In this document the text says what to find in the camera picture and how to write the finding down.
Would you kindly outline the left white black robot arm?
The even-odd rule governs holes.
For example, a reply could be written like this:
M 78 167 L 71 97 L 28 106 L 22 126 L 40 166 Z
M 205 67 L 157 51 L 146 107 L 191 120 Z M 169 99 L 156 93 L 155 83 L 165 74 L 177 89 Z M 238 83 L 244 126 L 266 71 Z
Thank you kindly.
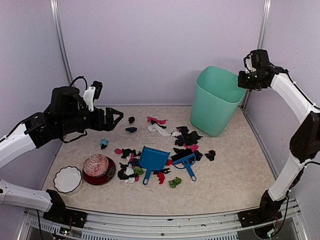
M 79 134 L 70 140 L 74 142 L 87 136 L 88 130 L 113 131 L 124 114 L 111 107 L 101 109 L 94 106 L 94 100 L 99 98 L 101 90 L 102 85 L 98 81 L 87 87 L 83 96 L 73 86 L 54 88 L 45 111 L 21 120 L 0 140 L 0 166 L 4 167 L 52 140 L 67 144 L 65 138 L 69 134 Z M 70 218 L 69 209 L 55 190 L 33 190 L 4 182 L 0 185 L 0 202 L 3 205 L 50 212 L 61 223 Z

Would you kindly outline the blue hand brush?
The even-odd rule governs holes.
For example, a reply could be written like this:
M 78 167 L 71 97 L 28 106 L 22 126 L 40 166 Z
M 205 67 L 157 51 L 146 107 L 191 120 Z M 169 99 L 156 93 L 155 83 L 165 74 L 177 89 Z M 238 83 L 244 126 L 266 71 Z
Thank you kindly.
M 187 170 L 191 180 L 193 182 L 197 180 L 192 170 L 192 166 L 196 163 L 196 155 L 194 153 L 185 156 L 176 154 L 171 157 L 171 160 L 176 169 Z

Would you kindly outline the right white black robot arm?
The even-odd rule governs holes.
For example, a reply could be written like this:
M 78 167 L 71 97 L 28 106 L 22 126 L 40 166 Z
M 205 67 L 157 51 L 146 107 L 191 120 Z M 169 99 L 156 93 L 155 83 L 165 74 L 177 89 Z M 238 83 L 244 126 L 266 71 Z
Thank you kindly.
M 249 91 L 272 89 L 292 111 L 292 137 L 288 158 L 275 183 L 262 195 L 256 218 L 266 222 L 299 182 L 305 167 L 320 151 L 320 108 L 299 88 L 287 69 L 270 62 L 265 49 L 256 49 L 243 59 L 238 86 Z

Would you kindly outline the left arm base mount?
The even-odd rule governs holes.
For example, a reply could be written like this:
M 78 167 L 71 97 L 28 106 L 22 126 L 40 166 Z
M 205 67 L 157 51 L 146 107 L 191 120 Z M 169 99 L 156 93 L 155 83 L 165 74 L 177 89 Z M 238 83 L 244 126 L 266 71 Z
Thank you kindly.
M 47 189 L 52 206 L 43 213 L 43 219 L 83 229 L 87 220 L 87 213 L 84 211 L 73 210 L 66 207 L 63 199 L 55 190 Z

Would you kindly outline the teal plastic waste bin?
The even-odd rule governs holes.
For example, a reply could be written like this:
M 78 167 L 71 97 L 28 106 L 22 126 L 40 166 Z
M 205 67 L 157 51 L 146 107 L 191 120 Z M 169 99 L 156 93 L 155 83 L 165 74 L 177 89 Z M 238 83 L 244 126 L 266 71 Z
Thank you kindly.
M 191 124 L 210 136 L 219 136 L 244 95 L 236 74 L 216 66 L 206 67 L 195 81 Z

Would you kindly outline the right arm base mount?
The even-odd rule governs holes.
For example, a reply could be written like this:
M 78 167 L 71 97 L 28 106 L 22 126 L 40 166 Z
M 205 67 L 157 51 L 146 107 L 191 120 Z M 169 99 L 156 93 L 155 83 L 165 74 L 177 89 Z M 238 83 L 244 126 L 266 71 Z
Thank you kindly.
M 274 221 L 276 218 L 281 219 L 281 206 L 287 199 L 288 194 L 283 199 L 272 200 L 268 190 L 266 190 L 260 200 L 259 207 L 240 211 L 237 215 L 242 228 L 251 227 L 267 222 Z

